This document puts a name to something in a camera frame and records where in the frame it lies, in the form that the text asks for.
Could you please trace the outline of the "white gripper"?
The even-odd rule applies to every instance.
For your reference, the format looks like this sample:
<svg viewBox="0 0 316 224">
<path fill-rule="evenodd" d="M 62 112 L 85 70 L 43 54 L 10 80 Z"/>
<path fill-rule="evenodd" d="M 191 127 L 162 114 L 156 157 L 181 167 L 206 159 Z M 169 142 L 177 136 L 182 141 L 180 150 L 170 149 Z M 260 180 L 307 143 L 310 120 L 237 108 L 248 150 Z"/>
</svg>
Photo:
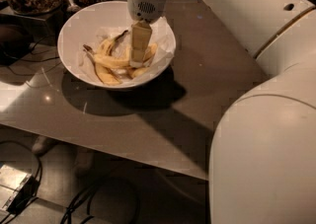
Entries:
<svg viewBox="0 0 316 224">
<path fill-rule="evenodd" d="M 148 23 L 156 22 L 163 15 L 165 4 L 166 0 L 127 0 L 130 17 L 134 21 L 139 21 L 131 26 L 131 67 L 138 68 L 142 65 L 152 36 L 152 29 Z"/>
</svg>

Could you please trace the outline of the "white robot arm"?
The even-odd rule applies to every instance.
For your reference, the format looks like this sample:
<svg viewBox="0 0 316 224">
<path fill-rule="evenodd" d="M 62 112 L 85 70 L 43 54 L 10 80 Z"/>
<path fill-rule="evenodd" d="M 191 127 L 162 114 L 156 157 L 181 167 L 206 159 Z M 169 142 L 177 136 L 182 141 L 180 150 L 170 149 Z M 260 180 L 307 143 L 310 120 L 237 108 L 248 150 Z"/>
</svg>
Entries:
<svg viewBox="0 0 316 224">
<path fill-rule="evenodd" d="M 202 0 L 269 75 L 217 125 L 211 224 L 316 224 L 316 10 L 307 0 Z M 155 20 L 166 0 L 128 0 Z"/>
</svg>

